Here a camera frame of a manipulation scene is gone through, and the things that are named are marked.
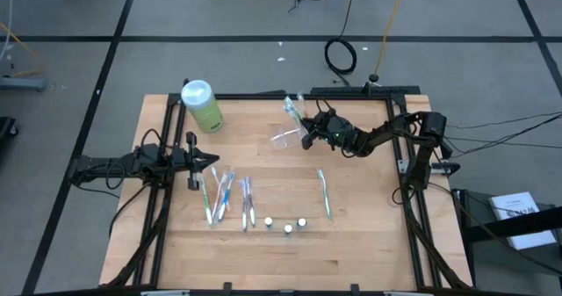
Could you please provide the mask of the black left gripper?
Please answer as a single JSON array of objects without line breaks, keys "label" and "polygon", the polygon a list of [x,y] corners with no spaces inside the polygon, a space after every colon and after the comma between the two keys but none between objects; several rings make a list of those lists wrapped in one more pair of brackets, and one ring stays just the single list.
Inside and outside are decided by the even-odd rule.
[{"label": "black left gripper", "polygon": [[[175,146],[171,150],[171,167],[174,172],[188,171],[189,176],[187,178],[188,189],[198,190],[199,182],[197,180],[197,173],[200,172],[198,163],[198,149],[197,137],[193,132],[186,133],[186,141],[188,144],[188,149],[185,150],[178,146]],[[202,163],[202,170],[207,169],[219,160],[218,155],[203,153],[202,158],[205,159]]]}]

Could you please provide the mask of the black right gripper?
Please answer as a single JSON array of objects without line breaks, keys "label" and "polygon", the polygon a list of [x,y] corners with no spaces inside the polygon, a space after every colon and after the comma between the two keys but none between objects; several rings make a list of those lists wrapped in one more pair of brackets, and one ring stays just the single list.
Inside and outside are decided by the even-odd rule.
[{"label": "black right gripper", "polygon": [[303,149],[309,149],[317,138],[317,133],[328,140],[330,145],[342,150],[349,149],[349,143],[354,137],[354,126],[345,118],[336,114],[334,109],[327,112],[318,112],[312,118],[303,118],[302,126],[311,133],[305,134],[301,139]]}]

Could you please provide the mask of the clear plastic organizer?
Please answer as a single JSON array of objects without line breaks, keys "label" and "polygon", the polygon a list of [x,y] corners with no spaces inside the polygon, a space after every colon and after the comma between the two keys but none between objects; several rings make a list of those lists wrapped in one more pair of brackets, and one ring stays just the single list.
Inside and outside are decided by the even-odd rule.
[{"label": "clear plastic organizer", "polygon": [[301,145],[301,139],[304,137],[302,128],[285,128],[282,126],[274,127],[270,134],[270,145],[274,150],[282,150]]}]

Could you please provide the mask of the green wipes canister white lid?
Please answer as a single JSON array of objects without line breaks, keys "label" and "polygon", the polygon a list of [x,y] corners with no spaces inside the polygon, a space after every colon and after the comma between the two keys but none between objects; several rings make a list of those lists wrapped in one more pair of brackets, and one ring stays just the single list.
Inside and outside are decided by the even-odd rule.
[{"label": "green wipes canister white lid", "polygon": [[186,80],[180,93],[182,103],[204,133],[221,129],[224,118],[211,85],[204,80]]}]

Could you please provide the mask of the black side cart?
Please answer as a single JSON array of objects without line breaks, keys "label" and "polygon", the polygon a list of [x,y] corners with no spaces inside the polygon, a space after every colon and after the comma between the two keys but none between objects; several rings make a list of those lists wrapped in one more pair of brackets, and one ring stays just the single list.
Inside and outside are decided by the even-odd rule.
[{"label": "black side cart", "polygon": [[[537,217],[500,221],[490,196],[455,189],[458,218],[469,271],[475,287],[483,292],[562,296],[562,206],[540,203]],[[546,224],[554,242],[515,250],[508,236],[517,230],[538,229]]]}]

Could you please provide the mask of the black floor equipment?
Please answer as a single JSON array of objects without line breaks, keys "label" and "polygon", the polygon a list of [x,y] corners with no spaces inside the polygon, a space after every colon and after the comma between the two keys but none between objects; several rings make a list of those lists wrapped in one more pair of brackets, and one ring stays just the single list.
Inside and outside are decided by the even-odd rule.
[{"label": "black floor equipment", "polygon": [[17,121],[11,117],[0,117],[0,143],[18,135]]}]

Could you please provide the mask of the white booklet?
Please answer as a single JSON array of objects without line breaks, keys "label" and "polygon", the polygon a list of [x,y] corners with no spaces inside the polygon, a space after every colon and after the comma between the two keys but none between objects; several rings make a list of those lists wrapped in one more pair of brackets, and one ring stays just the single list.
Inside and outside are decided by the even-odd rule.
[{"label": "white booklet", "polygon": [[[530,213],[538,213],[539,208],[529,192],[491,197],[489,204],[498,220],[506,220]],[[517,249],[530,249],[556,242],[551,230],[538,233],[517,235],[508,238],[509,244]]]}]

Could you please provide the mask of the black metal table frame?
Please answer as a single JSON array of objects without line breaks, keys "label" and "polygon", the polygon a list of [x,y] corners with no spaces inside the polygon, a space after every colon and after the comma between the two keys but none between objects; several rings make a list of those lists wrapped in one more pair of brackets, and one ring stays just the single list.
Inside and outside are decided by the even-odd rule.
[{"label": "black metal table frame", "polygon": [[[256,226],[241,225],[241,191],[233,188],[231,211],[209,225],[202,191],[176,176],[162,252],[162,289],[362,291],[407,290],[431,285],[423,248],[411,249],[396,192],[396,156],[407,144],[388,142],[363,159],[347,159],[323,142],[274,150],[274,127],[290,122],[282,96],[220,97],[226,122],[215,134],[199,134],[198,146],[217,154],[218,170],[251,177]],[[324,206],[322,169],[333,220]],[[273,224],[266,227],[264,219]],[[305,227],[298,227],[305,218]],[[290,235],[285,225],[292,225]]]}]

